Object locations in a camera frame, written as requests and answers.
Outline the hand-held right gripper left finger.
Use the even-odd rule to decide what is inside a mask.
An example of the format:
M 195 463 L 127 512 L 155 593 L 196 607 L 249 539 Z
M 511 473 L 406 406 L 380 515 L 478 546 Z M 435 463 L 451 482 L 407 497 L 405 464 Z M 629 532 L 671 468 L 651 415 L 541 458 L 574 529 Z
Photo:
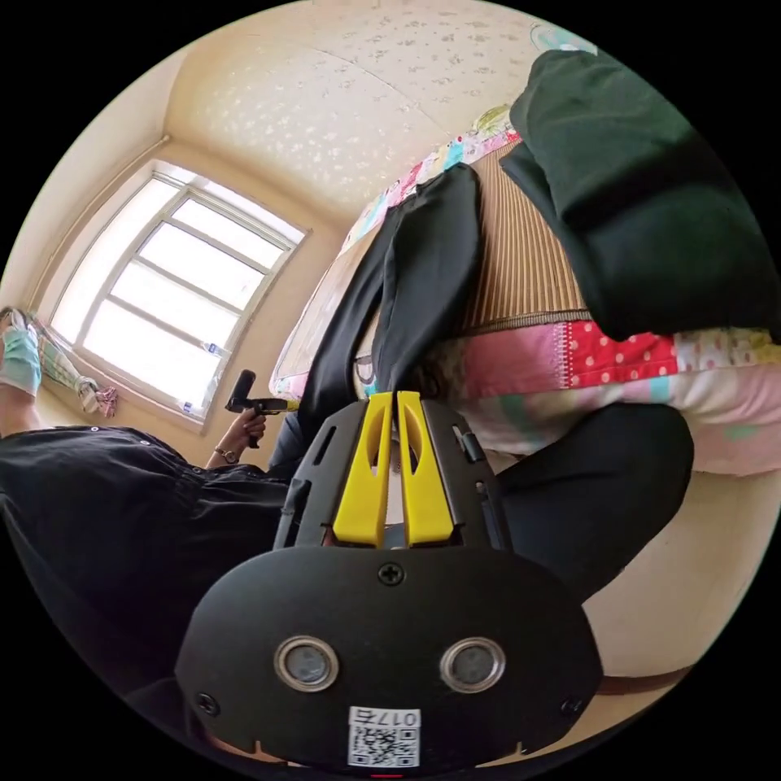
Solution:
M 380 545 L 388 500 L 393 394 L 369 397 L 332 526 L 342 545 Z

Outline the person's left hand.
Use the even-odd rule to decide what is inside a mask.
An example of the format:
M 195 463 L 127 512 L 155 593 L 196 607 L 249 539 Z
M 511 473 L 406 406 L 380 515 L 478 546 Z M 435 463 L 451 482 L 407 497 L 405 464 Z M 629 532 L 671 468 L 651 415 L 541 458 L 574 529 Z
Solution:
M 264 437 L 265 430 L 266 416 L 253 408 L 246 408 L 233 420 L 220 446 L 240 458 L 246 449 L 255 448 Z

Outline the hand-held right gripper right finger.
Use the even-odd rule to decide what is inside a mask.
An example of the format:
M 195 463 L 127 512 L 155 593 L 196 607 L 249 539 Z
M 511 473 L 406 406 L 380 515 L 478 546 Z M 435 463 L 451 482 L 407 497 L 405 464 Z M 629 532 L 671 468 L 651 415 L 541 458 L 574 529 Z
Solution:
M 419 394 L 400 391 L 397 413 L 406 543 L 444 545 L 452 536 L 452 516 Z

